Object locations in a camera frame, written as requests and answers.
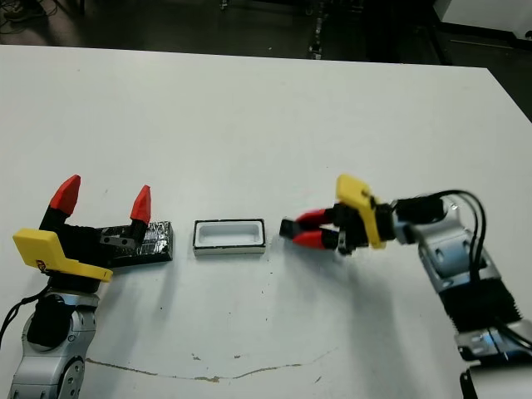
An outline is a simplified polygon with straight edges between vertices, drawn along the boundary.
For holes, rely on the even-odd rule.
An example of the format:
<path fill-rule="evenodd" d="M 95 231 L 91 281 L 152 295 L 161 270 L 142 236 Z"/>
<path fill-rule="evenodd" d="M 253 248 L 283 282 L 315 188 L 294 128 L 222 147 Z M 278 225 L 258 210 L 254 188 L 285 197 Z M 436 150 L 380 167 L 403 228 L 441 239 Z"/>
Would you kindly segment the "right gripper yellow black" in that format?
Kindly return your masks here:
<path fill-rule="evenodd" d="M 296 222 L 304 227 L 333 224 L 339 233 L 329 229 L 303 231 L 292 239 L 295 244 L 312 249 L 337 248 L 340 254 L 348 255 L 361 247 L 384 249 L 387 242 L 396 239 L 392 207 L 381 203 L 367 183 L 339 175 L 336 199 L 333 208 L 308 211 Z"/>

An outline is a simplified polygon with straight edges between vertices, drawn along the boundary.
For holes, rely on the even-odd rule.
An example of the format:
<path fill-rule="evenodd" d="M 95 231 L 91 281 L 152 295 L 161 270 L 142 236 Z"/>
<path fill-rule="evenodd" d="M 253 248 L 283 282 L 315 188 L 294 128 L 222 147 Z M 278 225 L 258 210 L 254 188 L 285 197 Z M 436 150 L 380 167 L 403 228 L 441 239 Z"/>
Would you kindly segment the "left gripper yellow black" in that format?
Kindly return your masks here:
<path fill-rule="evenodd" d="M 65 180 L 52 196 L 39 229 L 20 229 L 12 238 L 23 262 L 51 278 L 109 283 L 117 253 L 133 250 L 136 242 L 144 240 L 151 218 L 150 186 L 144 185 L 135 199 L 129 237 L 64 225 L 75 209 L 80 186 L 79 175 Z"/>

